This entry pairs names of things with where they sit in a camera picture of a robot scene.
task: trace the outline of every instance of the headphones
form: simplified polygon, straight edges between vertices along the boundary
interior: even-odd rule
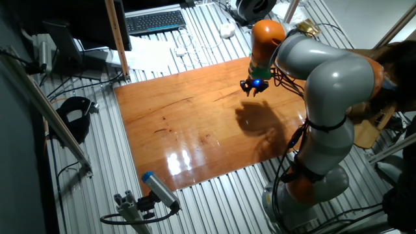
[[[82,116],[76,120],[69,121],[68,114],[72,111],[81,111]],[[90,128],[90,114],[97,113],[97,105],[85,97],[70,97],[57,109],[57,113],[70,130],[78,144],[84,142]],[[55,130],[49,125],[49,137],[57,139],[61,146],[63,141],[57,135]]]
[[[276,2],[277,0],[237,0],[237,14],[247,24],[255,23],[271,12]]]

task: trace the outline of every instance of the monitor stand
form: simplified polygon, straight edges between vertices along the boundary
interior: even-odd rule
[[[106,72],[108,52],[100,50],[80,52],[68,23],[52,20],[43,23],[59,52],[53,64],[52,73],[68,77],[82,75],[87,79],[101,79],[102,73]]]

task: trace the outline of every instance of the blue led light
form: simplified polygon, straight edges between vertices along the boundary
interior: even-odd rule
[[[260,80],[259,79],[255,79],[254,81],[253,81],[253,86],[259,86],[260,85]]]

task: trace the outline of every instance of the wooden post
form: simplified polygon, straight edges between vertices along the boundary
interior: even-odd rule
[[[116,8],[114,7],[114,1],[105,0],[105,6],[107,7],[107,13],[109,14],[112,35],[114,36],[114,41],[116,42],[116,48],[118,51],[118,56],[120,57],[120,63],[122,65],[124,78],[126,80],[130,80],[129,66],[127,65],[127,59],[125,58],[122,34],[120,32],[120,28],[118,27],[118,20]]]

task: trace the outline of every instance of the black clamp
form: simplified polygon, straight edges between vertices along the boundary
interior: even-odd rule
[[[82,116],[76,120],[69,121],[68,114],[72,111],[81,111]],[[84,142],[90,129],[90,113],[97,113],[96,104],[85,97],[70,97],[57,109],[57,113],[70,130],[78,144]],[[56,134],[55,130],[49,125],[49,137],[56,138],[61,146],[63,141]]]
[[[316,130],[323,131],[325,133],[329,133],[330,131],[335,130],[335,129],[339,128],[340,126],[342,126],[345,123],[345,121],[346,121],[346,116],[344,116],[344,119],[341,122],[339,122],[337,125],[331,126],[331,127],[316,125],[316,124],[312,123],[308,118],[306,118],[305,123],[307,125],[311,126],[312,128],[316,129]]]
[[[149,211],[155,208],[156,202],[161,202],[161,199],[153,191],[150,191],[149,195],[137,200],[137,210],[141,212],[147,211],[147,213],[143,215],[143,219],[149,219],[155,216],[155,213]]]
[[[281,177],[282,182],[284,182],[284,183],[292,182],[295,179],[298,179],[301,174],[306,176],[307,179],[311,183],[315,183],[317,181],[320,181],[320,180],[324,179],[324,177],[325,177],[325,175],[318,175],[318,174],[312,172],[311,170],[309,170],[308,168],[306,168],[306,166],[303,165],[299,161],[297,155],[294,157],[294,161],[291,162],[291,168],[292,168],[293,173],[283,175]]]

